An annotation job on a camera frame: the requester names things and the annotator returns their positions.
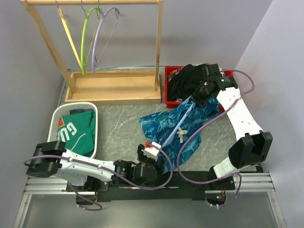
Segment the light blue hanger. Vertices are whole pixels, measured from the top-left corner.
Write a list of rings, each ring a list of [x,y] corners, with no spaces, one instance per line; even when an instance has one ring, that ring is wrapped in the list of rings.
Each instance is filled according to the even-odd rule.
[[[178,124],[175,126],[175,128],[173,129],[173,131],[170,133],[170,135],[168,136],[168,138],[164,141],[164,143],[161,145],[161,147],[165,147],[169,144],[169,142],[172,140],[172,138],[174,137],[174,135],[176,134],[176,132],[178,131],[179,127],[182,125],[182,123],[184,122],[184,120],[186,119],[186,117],[189,115],[190,111],[193,109],[193,107],[195,106],[195,103],[192,101],[190,107],[187,109],[186,113],[183,115],[183,117],[181,118],[181,120],[178,122]]]

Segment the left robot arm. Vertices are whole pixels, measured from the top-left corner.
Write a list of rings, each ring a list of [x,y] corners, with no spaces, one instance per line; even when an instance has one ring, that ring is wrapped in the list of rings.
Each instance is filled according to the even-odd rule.
[[[72,152],[65,148],[65,142],[52,141],[37,144],[33,156],[26,159],[24,165],[28,168],[28,176],[55,176],[85,191],[94,187],[94,178],[102,182],[122,183],[138,188],[154,188],[162,176],[165,159],[149,157],[148,152],[156,152],[158,148],[155,143],[151,148],[140,144],[137,149],[137,162],[102,161]]]

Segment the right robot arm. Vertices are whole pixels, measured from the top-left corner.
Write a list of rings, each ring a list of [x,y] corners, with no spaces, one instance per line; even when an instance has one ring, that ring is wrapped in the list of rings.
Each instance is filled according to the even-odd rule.
[[[224,176],[233,174],[244,167],[266,160],[273,137],[256,123],[248,110],[240,89],[232,76],[224,76],[218,64],[202,64],[202,82],[191,95],[199,106],[216,98],[224,108],[233,126],[236,142],[228,151],[228,157],[211,168],[208,184],[213,189],[224,185]]]

